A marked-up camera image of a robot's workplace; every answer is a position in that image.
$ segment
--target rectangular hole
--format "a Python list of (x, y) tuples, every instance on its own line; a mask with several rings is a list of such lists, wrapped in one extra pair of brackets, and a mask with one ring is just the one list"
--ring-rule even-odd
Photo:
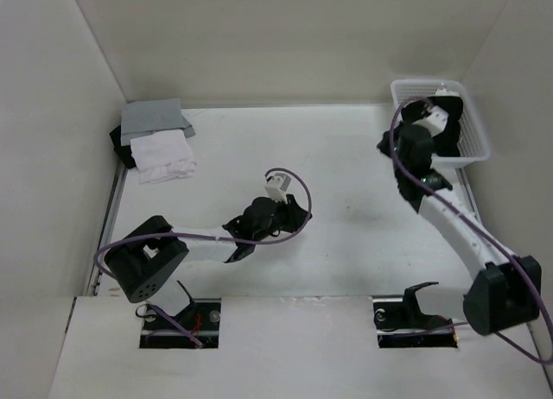
[(426, 336), (398, 337), (394, 334), (378, 334), (378, 347), (381, 349), (410, 349), (419, 347), (457, 348), (457, 337), (453, 333), (428, 334)]
[[(202, 350), (217, 349), (219, 348), (220, 313), (220, 299), (194, 300), (193, 305), (188, 305), (173, 318), (203, 344)], [(195, 350), (197, 346), (188, 337), (180, 335), (163, 317), (155, 316), (152, 320), (150, 316), (148, 319), (143, 319), (139, 348)]]

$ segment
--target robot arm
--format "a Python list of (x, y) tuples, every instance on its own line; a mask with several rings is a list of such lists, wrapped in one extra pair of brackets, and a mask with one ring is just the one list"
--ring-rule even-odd
[[(128, 235), (125, 244), (108, 251), (105, 264), (127, 299), (138, 303), (156, 295), (183, 261), (235, 263), (267, 237), (294, 233), (311, 219), (294, 195), (286, 193), (289, 183), (286, 174), (274, 174), (265, 185), (269, 197), (255, 198), (242, 215), (212, 230), (173, 231), (163, 216), (154, 216)], [(186, 237), (158, 236), (167, 232)]]
[[(462, 100), (458, 97), (430, 97), (429, 101), (431, 106), (428, 101), (416, 101), (405, 107), (402, 111), (403, 122), (393, 132), (384, 133), (383, 141), (378, 148), (383, 154), (390, 156), (389, 136), (394, 136), (400, 162), (418, 180), (457, 209), (459, 213), (452, 212), (438, 197), (427, 193), (406, 178), (403, 171), (395, 168), (400, 194), (448, 241), (467, 267), (473, 284), (468, 291), (429, 287), (437, 282), (407, 288), (401, 306), (403, 313), (399, 314), (404, 317), (404, 327), (399, 328), (428, 329), (443, 324), (442, 320), (433, 320), (435, 316), (423, 314), (421, 311), (433, 301), (433, 298), (435, 301), (436, 297), (442, 298), (440, 304), (443, 310), (440, 314), (455, 318), (463, 318), (464, 315), (471, 327), (481, 335), (534, 320), (538, 317), (539, 310), (520, 274), (497, 248), (461, 219), (463, 215), (476, 224), (479, 230), (486, 231), (459, 201), (445, 178), (431, 168), (433, 154), (454, 155), (458, 152), (456, 145), (461, 132), (459, 118), (462, 114)], [(425, 119), (427, 126), (419, 123)], [(439, 134), (432, 136), (428, 122), (435, 128), (436, 121), (447, 122), (445, 126), (439, 127)], [(514, 256), (539, 290), (539, 263), (531, 256), (516, 256), (503, 244), (499, 246)], [(379, 329), (390, 328), (382, 312), (378, 319), (375, 315), (375, 324)]]

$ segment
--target white plastic basket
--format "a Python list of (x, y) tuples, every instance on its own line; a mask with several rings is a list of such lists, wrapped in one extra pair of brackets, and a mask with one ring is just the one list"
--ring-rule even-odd
[(394, 105), (398, 107), (408, 98), (429, 97), (435, 95), (436, 90), (439, 89), (458, 92), (464, 103), (460, 120), (461, 137), (457, 144), (461, 157), (434, 155), (433, 165), (441, 168), (462, 168), (472, 162), (487, 160), (491, 154), (490, 143), (474, 103), (461, 83), (445, 79), (397, 79), (391, 83), (391, 96), (394, 99)]

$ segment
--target purple wire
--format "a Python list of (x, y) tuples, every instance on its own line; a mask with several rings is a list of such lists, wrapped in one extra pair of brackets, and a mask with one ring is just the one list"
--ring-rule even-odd
[(430, 330), (425, 330), (423, 332), (401, 332), (398, 334), (393, 334), (394, 337), (416, 337), (416, 336), (427, 336), (429, 334), (439, 332), (441, 330), (448, 330), (449, 328), (454, 328), (458, 326), (466, 326), (468, 323), (466, 321), (461, 321), (459, 323), (447, 324), (446, 326), (431, 328)]
[(148, 304), (148, 307), (154, 310), (158, 315), (163, 317), (169, 323), (171, 323), (171, 325), (173, 325), (173, 327), (176, 328), (180, 334), (182, 334), (185, 337), (188, 337), (190, 341), (193, 341), (199, 348), (203, 347), (203, 344), (201, 343), (201, 341), (199, 341), (189, 330), (181, 326), (181, 324), (178, 321), (174, 320), (173, 317), (165, 313), (161, 307), (158, 307), (154, 304)]
[(108, 270), (104, 265), (102, 265), (102, 260), (100, 260), (100, 255), (102, 255), (107, 250), (110, 250), (112, 248), (117, 248), (118, 246), (130, 244), (132, 242), (137, 241), (145, 241), (147, 239), (154, 239), (154, 238), (189, 238), (189, 239), (202, 239), (206, 241), (224, 241), (224, 242), (234, 242), (236, 244), (249, 244), (249, 245), (274, 245), (274, 244), (281, 244), (282, 242), (289, 241), (292, 238), (295, 238), (301, 231), (303, 231), (303, 228), (305, 228), (305, 225), (308, 224), (309, 218), (311, 216), (311, 211), (313, 209), (313, 201), (311, 199), (311, 192), (309, 191), (308, 185), (305, 183), (305, 181), (302, 180), (300, 176), (298, 176), (296, 173), (292, 172), (291, 170), (288, 170), (287, 168), (272, 168), (271, 170), (267, 170), (265, 173), (265, 177), (267, 177), (269, 174), (273, 172), (283, 172), (286, 174), (289, 174), (294, 179), (296, 179), (300, 185), (302, 185), (303, 190), (305, 191), (305, 194), (308, 198), (308, 214), (305, 217), (305, 220), (303, 221), (302, 226), (299, 227), (297, 231), (294, 233), (289, 234), (287, 237), (281, 237), (279, 239), (274, 239), (271, 241), (251, 241), (249, 239), (239, 239), (234, 237), (213, 237), (209, 235), (199, 235), (195, 233), (186, 233), (186, 232), (164, 232), (164, 233), (149, 233), (146, 235), (139, 235), (137, 237), (126, 237), (124, 239), (120, 239), (118, 241), (112, 242), (110, 244), (107, 244), (103, 247), (101, 247), (95, 254), (94, 254), (94, 264), (98, 267), (98, 269), (107, 276), (114, 278), (113, 274)]
[[(391, 159), (393, 160), (394, 164), (396, 165), (399, 170), (403, 173), (403, 175), (409, 179), (412, 183), (420, 187), (422, 190), (424, 190), (426, 193), (428, 193), (430, 196), (434, 196), (436, 199), (438, 199), (443, 205), (445, 205), (450, 211), (452, 211), (455, 215), (457, 215), (460, 219), (465, 222), (465, 224), (468, 225), (470, 229), (472, 229), (476, 234), (483, 237), (487, 242), (489, 242), (496, 250), (501, 253), (512, 265), (512, 267), (520, 274), (522, 277), (524, 284), (528, 287), (530, 290), (530, 293), (534, 300), (536, 301), (537, 307), (539, 308), (540, 313), (543, 316), (543, 319), (545, 320), (545, 325), (547, 326), (547, 330), (550, 334), (551, 343), (553, 343), (553, 322), (551, 321), (551, 317), (549, 312), (547, 311), (547, 307), (545, 306), (545, 303), (542, 300), (541, 295), (539, 294), (539, 291), (537, 290), (536, 286), (532, 282), (532, 279), (526, 274), (522, 266), (517, 262), (517, 260), (501, 246), (494, 237), (489, 235), (487, 232), (482, 231), (480, 227), (475, 224), (470, 218), (466, 217), (464, 214), (462, 214), (455, 206), (453, 206), (451, 203), (449, 203), (446, 199), (444, 199), (441, 195), (436, 193), (433, 189), (422, 183), (420, 180), (417, 179), (413, 174), (405, 168), (403, 163), (399, 160), (399, 157), (397, 156), (397, 151), (395, 150), (395, 144), (394, 144), (394, 136), (393, 132), (396, 127), (396, 122), (399, 117), (399, 113), (401, 110), (409, 103), (413, 101), (418, 100), (426, 100), (429, 104), (430, 102), (426, 98), (408, 98), (403, 103), (399, 105), (396, 112), (394, 113), (394, 116), (391, 119), (391, 125), (390, 125), (390, 152), (391, 152)], [(496, 332), (501, 339), (503, 339), (505, 342), (507, 342), (509, 345), (517, 349), (519, 352), (523, 353), (527, 358), (533, 360), (536, 363), (544, 364), (544, 365), (550, 365), (553, 364), (553, 353), (551, 357), (547, 360), (543, 360), (539, 357), (536, 357), (532, 355), (529, 351), (526, 351), (523, 347), (516, 344), (514, 341), (506, 337), (505, 335)]]

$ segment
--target purple cable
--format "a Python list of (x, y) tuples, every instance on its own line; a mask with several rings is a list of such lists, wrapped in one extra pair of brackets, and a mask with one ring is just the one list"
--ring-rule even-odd
[(164, 232), (164, 233), (150, 233), (147, 235), (140, 235), (137, 237), (126, 237), (124, 239), (120, 239), (118, 241), (112, 242), (110, 244), (107, 244), (103, 247), (101, 247), (95, 254), (94, 254), (94, 264), (98, 267), (98, 269), (107, 276), (111, 278), (115, 278), (113, 274), (104, 266), (102, 265), (102, 262), (100, 260), (100, 255), (102, 255), (107, 250), (110, 250), (111, 248), (117, 248), (118, 246), (130, 244), (131, 242), (137, 242), (137, 241), (145, 241), (147, 239), (154, 239), (154, 238), (189, 238), (189, 239), (203, 239), (206, 241), (225, 241), (225, 242), (234, 242), (236, 244), (249, 244), (249, 245), (274, 245), (274, 244), (281, 244), (282, 242), (289, 241), (292, 238), (295, 238), (301, 231), (303, 231), (303, 228), (305, 228), (305, 225), (308, 224), (311, 211), (313, 209), (313, 201), (311, 200), (311, 192), (309, 191), (308, 185), (305, 183), (305, 181), (302, 180), (300, 176), (298, 176), (296, 173), (292, 172), (291, 170), (288, 170), (287, 168), (272, 168), (271, 170), (268, 170), (265, 173), (265, 177), (267, 177), (269, 174), (273, 172), (283, 172), (286, 174), (289, 174), (294, 179), (296, 179), (300, 185), (302, 185), (303, 190), (305, 191), (305, 194), (308, 198), (308, 214), (305, 217), (305, 220), (303, 221), (302, 226), (299, 227), (297, 231), (294, 233), (289, 234), (287, 237), (281, 237), (279, 239), (274, 239), (272, 241), (251, 241), (249, 239), (239, 239), (234, 237), (213, 237), (208, 235), (199, 235), (195, 233), (186, 233), (186, 232)]
[[(455, 206), (453, 206), (451, 203), (449, 203), (446, 199), (444, 199), (441, 195), (436, 193), (433, 189), (422, 183), (420, 180), (417, 179), (413, 174), (405, 168), (403, 163), (399, 160), (399, 157), (397, 156), (397, 152), (395, 150), (395, 144), (394, 144), (394, 136), (393, 132), (396, 127), (397, 118), (399, 117), (399, 113), (401, 110), (409, 103), (413, 101), (418, 100), (426, 100), (429, 102), (426, 98), (408, 98), (403, 103), (399, 105), (396, 112), (394, 113), (394, 116), (391, 119), (391, 125), (390, 125), (390, 152), (391, 152), (391, 159), (393, 160), (394, 164), (396, 165), (399, 170), (404, 174), (404, 176), (409, 179), (412, 183), (420, 187), (422, 190), (424, 190), (426, 193), (428, 193), (430, 196), (434, 196), (436, 199), (438, 199), (443, 205), (445, 205), (450, 211), (452, 211), (455, 215), (457, 215), (460, 219), (465, 222), (465, 224), (468, 225), (470, 229), (472, 229), (476, 234), (483, 237), (487, 242), (489, 242), (496, 250), (501, 253), (513, 266), (513, 268), (520, 274), (522, 277), (524, 284), (528, 287), (530, 290), (530, 293), (534, 300), (536, 301), (537, 307), (539, 308), (540, 313), (543, 316), (543, 319), (545, 320), (545, 325), (547, 326), (547, 330), (550, 334), (551, 343), (553, 343), (553, 322), (551, 321), (551, 317), (549, 312), (547, 311), (547, 307), (545, 306), (545, 303), (542, 300), (542, 297), (539, 294), (539, 291), (537, 290), (536, 286), (532, 282), (531, 278), (526, 274), (524, 269), (520, 266), (520, 264), (517, 262), (517, 260), (509, 253), (507, 252), (496, 240), (494, 237), (486, 233), (485, 231), (482, 231), (480, 227), (475, 224), (471, 219), (467, 218), (464, 214), (462, 214)], [(553, 353), (552, 357), (543, 360), (541, 358), (538, 358), (534, 355), (532, 355), (529, 351), (526, 351), (523, 347), (520, 345), (517, 345), (514, 341), (506, 337), (505, 335), (496, 332), (496, 335), (498, 335), (501, 339), (503, 339), (505, 342), (507, 342), (509, 345), (517, 349), (519, 352), (523, 353), (527, 358), (533, 360), (536, 363), (544, 364), (544, 365), (550, 365), (553, 364)]]
[(182, 334), (185, 337), (188, 337), (191, 341), (193, 341), (199, 348), (203, 347), (203, 344), (201, 341), (199, 341), (189, 330), (181, 326), (178, 321), (174, 320), (173, 317), (171, 317), (169, 314), (165, 313), (161, 307), (158, 307), (154, 304), (148, 304), (148, 307), (154, 310), (158, 315), (163, 317), (165, 320), (167, 320), (169, 323), (173, 325), (174, 328), (176, 328), (180, 334)]

